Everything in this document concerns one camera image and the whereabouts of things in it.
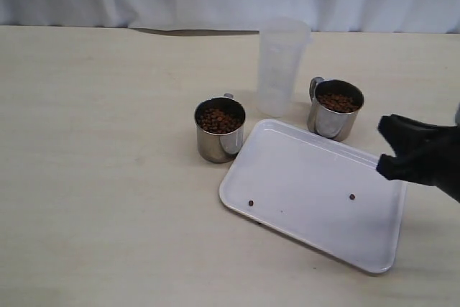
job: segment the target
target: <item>mug handle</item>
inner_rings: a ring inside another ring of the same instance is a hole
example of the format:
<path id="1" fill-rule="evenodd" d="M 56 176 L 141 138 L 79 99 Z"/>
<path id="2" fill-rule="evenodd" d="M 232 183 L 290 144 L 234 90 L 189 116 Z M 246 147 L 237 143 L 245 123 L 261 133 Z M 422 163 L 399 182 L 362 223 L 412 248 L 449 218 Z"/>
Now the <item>mug handle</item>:
<path id="1" fill-rule="evenodd" d="M 324 81 L 323 77 L 315 77 L 310 81 L 310 100 L 311 101 L 313 101 L 313 99 L 315 98 L 316 86 L 318 86 L 318 84 L 323 81 Z"/>

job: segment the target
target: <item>tray rim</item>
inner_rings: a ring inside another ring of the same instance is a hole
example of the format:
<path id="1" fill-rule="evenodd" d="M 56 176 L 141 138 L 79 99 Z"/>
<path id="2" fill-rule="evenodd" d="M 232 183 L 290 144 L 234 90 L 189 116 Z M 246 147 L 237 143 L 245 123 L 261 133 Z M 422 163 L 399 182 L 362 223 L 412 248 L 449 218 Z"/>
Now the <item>tray rim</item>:
<path id="1" fill-rule="evenodd" d="M 336 141 L 333 141 L 332 139 L 327 139 L 327 138 L 324 138 L 322 136 L 319 136 L 315 133 L 312 133 L 310 131 L 307 131 L 305 129 L 301 129 L 300 127 L 296 127 L 296 126 L 293 126 L 291 124 L 287 124 L 285 122 L 282 122 L 282 121 L 279 121 L 279 120 L 275 120 L 275 119 L 263 119 L 263 120 L 260 120 L 258 121 L 251 133 L 249 134 L 249 136 L 247 137 L 246 141 L 244 142 L 244 145 L 243 145 L 243 148 L 241 150 L 244 149 L 244 146 L 245 144 L 249 141 L 249 140 L 252 140 L 253 137 L 255 137 L 257 135 L 257 129 L 259 127 L 262 127 L 264 126 L 266 123 L 273 123 L 273 124 L 278 124 L 278 125 L 281 125 L 281 126 L 284 126 L 284 127 L 288 127 L 288 128 L 291 128 L 291 129 L 294 129 L 294 130 L 297 130 L 297 131 L 300 131 L 300 132 L 303 132 L 305 134 L 308 134 L 310 136 L 312 136 L 313 138 L 317 139 L 319 142 L 329 142 L 329 144 L 333 144 L 333 145 L 336 145 L 338 147 L 341 147 L 341 148 L 344 148 L 344 149 L 347 149 L 347 150 L 344 150 L 344 151 L 353 151 L 353 152 L 356 152 L 356 153 L 359 153 L 359 154 L 362 154 L 363 156 L 366 156 L 368 157 L 369 159 L 372 159 L 374 160 L 375 162 L 378 161 L 378 157 L 373 155 L 373 154 L 369 154 L 368 152 L 365 152 L 361 149 L 357 149 L 355 147 L 351 147 L 349 145 L 346 145 L 344 143 L 340 143 L 340 142 L 336 142 Z M 328 251 L 324 248 L 321 248 L 319 247 L 318 245 L 316 244 L 312 244 L 311 242 L 309 241 L 305 241 L 304 239 L 296 236 L 295 234 L 292 234 L 290 232 L 287 232 L 285 231 L 283 228 L 280 228 L 279 226 L 275 225 L 275 224 L 272 224 L 268 221 L 265 221 L 263 219 L 259 219 L 258 217 L 256 216 L 253 216 L 249 213 L 247 213 L 246 211 L 243 211 L 241 209 L 238 209 L 237 207 L 235 206 L 232 206 L 231 203 L 229 203 L 229 201 L 226 199 L 225 197 L 225 193 L 224 193 L 224 186 L 227 182 L 227 180 L 229 179 L 230 175 L 231 175 L 231 172 L 233 172 L 233 170 L 235 169 L 236 167 L 236 164 L 238 163 L 238 158 L 239 158 L 239 155 L 236 156 L 236 159 L 233 161 L 233 163 L 231 164 L 229 170 L 227 171 L 227 174 L 225 174 L 224 176 L 224 179 L 221 181 L 221 184 L 219 185 L 219 188 L 218 188 L 218 194 L 219 194 L 219 198 L 222 202 L 223 205 L 225 205 L 225 207 L 227 207 L 228 209 L 236 212 L 237 214 L 240 214 L 244 217 L 247 217 L 248 219 L 251 219 L 252 221 L 256 221 L 260 224 L 263 224 L 264 226 L 267 226 L 273 230 L 275 230 L 276 232 L 279 232 L 283 235 L 285 235 L 286 237 L 289 237 L 291 239 L 294 239 L 295 241 L 298 241 L 302 244 L 306 244 L 307 246 L 311 247 L 312 249 L 314 250 L 318 250 L 322 253 L 324 253 L 325 255 L 328 255 L 332 258 L 334 258 L 335 260 L 338 260 L 339 262 L 344 262 L 346 263 L 347 265 L 351 265 L 352 267 L 355 267 L 359 270 L 362 270 L 366 273 L 369 273 L 369 274 L 373 274 L 373 275 L 381 275 L 381 274 L 384 274 L 386 273 L 388 270 L 390 270 L 393 265 L 395 264 L 395 261 L 396 261 L 396 254 L 397 254 L 397 248 L 398 248 L 398 245 L 399 245 L 399 241 L 400 241 L 400 233 L 401 233 L 401 227 L 402 227 L 402 223 L 403 223 L 403 214 L 404 214 L 404 205 L 405 205 L 405 199 L 406 199 L 406 195 L 407 195 L 407 186 L 408 186 L 408 183 L 405 182 L 405 181 L 401 181 L 401 191 L 400 193 L 402 194 L 401 197 L 399 198 L 399 204 L 398 204 L 398 213 L 397 213 L 397 222 L 399 224 L 399 229 L 398 229 L 398 232 L 397 232 L 397 236 L 396 236 L 396 242 L 395 242 L 395 248 L 394 250 L 392 251 L 394 253 L 394 255 L 392 256 L 392 259 L 391 261 L 388 263 L 388 265 L 386 267 L 382 267 L 381 269 L 379 270 L 369 270 L 367 269 L 366 267 L 362 267 L 362 266 L 359 266 L 359 265 L 356 265 L 354 263 L 351 263 L 351 262 L 347 262 L 346 260 L 343 260 L 341 259 L 340 257 L 337 257 L 333 252 L 331 251 Z"/>

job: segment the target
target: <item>pile of coffee beans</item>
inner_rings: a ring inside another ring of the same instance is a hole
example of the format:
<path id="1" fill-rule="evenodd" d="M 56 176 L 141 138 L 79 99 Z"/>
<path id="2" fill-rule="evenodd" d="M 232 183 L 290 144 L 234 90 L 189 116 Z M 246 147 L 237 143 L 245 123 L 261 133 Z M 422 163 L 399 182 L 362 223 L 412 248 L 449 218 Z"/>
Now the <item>pile of coffee beans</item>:
<path id="1" fill-rule="evenodd" d="M 359 109 L 359 106 L 354 104 L 352 97 L 337 93 L 327 93 L 325 95 L 320 95 L 318 96 L 318 101 L 327 109 L 336 111 L 337 113 L 351 113 Z"/>
<path id="2" fill-rule="evenodd" d="M 226 134 L 233 132 L 242 125 L 241 119 L 235 114 L 227 114 L 226 112 L 216 109 L 206 109 L 203 115 L 198 119 L 198 126 L 207 132 L 214 134 Z"/>

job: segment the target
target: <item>white tray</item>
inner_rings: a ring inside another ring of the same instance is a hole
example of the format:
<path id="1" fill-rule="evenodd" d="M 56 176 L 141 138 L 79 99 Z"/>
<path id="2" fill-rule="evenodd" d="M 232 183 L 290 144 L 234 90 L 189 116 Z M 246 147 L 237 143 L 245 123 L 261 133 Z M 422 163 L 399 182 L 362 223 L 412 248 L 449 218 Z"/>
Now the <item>white tray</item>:
<path id="1" fill-rule="evenodd" d="M 384 273 L 395 261 L 407 184 L 385 180 L 375 170 L 377 161 L 297 127 L 262 120 L 219 195 L 227 207 L 259 223 L 366 272 Z"/>

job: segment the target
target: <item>clear plastic cup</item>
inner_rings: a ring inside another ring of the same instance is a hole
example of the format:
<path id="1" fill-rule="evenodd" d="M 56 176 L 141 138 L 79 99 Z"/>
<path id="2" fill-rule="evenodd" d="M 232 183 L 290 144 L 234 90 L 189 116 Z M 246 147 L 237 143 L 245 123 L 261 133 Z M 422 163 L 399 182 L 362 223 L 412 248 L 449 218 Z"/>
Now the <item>clear plastic cup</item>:
<path id="1" fill-rule="evenodd" d="M 262 113 L 278 118 L 288 111 L 310 33 L 307 24 L 286 17 L 262 25 L 256 95 L 257 109 Z"/>

